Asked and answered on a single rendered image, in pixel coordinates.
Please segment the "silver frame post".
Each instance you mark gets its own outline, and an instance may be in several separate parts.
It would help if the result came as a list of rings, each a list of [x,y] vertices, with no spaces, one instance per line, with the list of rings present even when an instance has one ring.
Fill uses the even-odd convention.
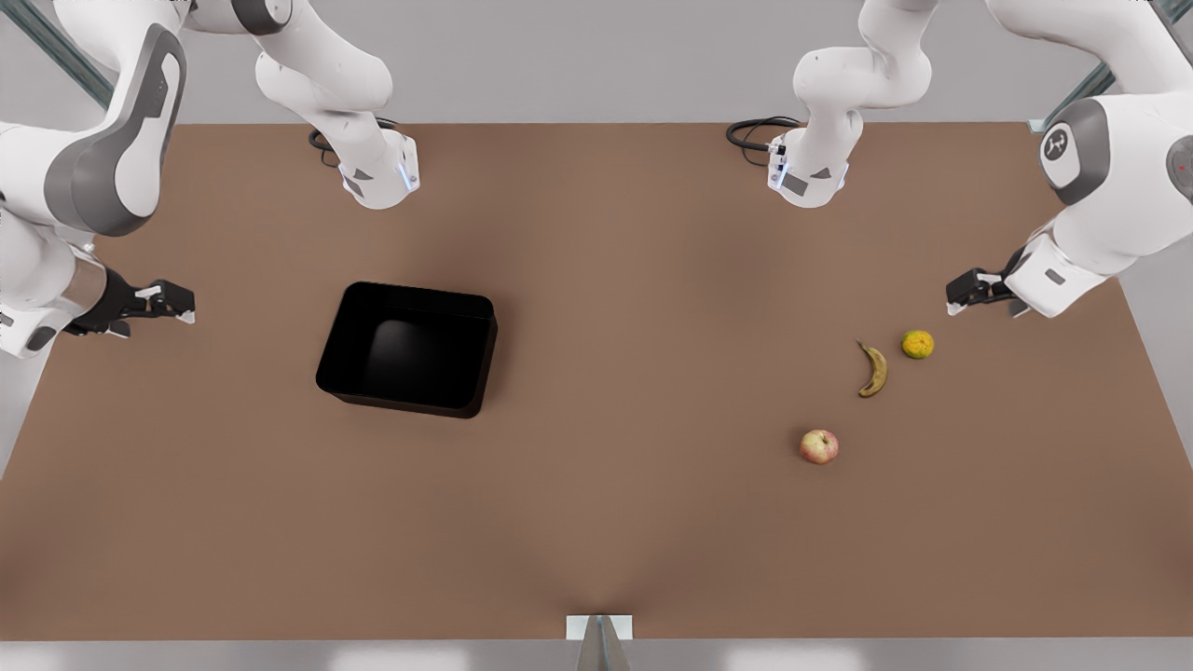
[[[1180,21],[1183,16],[1193,11],[1193,0],[1138,0],[1139,4],[1145,4],[1150,6],[1161,18],[1166,21],[1168,29],[1175,29],[1177,21]],[[1081,101],[1081,99],[1101,96],[1108,92],[1113,85],[1115,85],[1115,74],[1108,64],[1100,62],[1095,68],[1092,68],[1089,73],[1078,84],[1070,90],[1068,96],[1057,103],[1056,107],[1049,112],[1043,118],[1028,119],[1027,127],[1030,133],[1045,133],[1049,124],[1053,122],[1057,115],[1073,101]]]
[[[580,641],[576,671],[631,671],[623,647],[632,640],[632,615],[568,615],[567,641]]]
[[[0,0],[0,13],[8,17],[10,21],[39,47],[48,59],[51,59],[93,101],[107,111],[115,97],[115,85],[103,76],[72,39],[33,4],[33,0]]]

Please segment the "spotted yellow banana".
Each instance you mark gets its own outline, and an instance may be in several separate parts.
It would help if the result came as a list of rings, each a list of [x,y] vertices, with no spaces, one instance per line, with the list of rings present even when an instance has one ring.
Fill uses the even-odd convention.
[[[866,357],[869,357],[871,367],[869,383],[863,386],[860,390],[857,392],[857,395],[866,399],[873,398],[879,390],[884,389],[888,382],[889,363],[884,353],[880,352],[880,349],[869,347],[869,344],[865,344],[860,339],[857,340],[857,346],[861,349]]]

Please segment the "black storage box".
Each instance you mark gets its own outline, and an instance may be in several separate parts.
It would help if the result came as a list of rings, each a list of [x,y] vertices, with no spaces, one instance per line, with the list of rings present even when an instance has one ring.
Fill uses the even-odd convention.
[[[357,281],[342,294],[315,382],[344,404],[472,418],[497,332],[481,294]]]

